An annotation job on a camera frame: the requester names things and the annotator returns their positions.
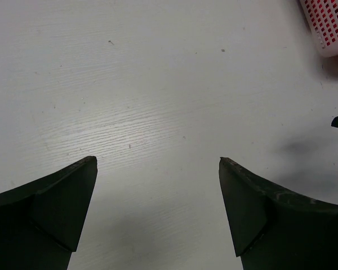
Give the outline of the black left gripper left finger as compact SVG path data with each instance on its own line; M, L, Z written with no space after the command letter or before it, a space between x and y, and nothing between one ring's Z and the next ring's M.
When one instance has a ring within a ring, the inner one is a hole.
M0 269L67 269L96 177L97 158L87 156L0 193Z

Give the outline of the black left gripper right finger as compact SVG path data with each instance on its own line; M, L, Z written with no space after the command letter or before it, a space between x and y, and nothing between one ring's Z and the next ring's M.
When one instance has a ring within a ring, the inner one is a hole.
M227 157L219 181L244 269L338 269L338 205L284 188Z

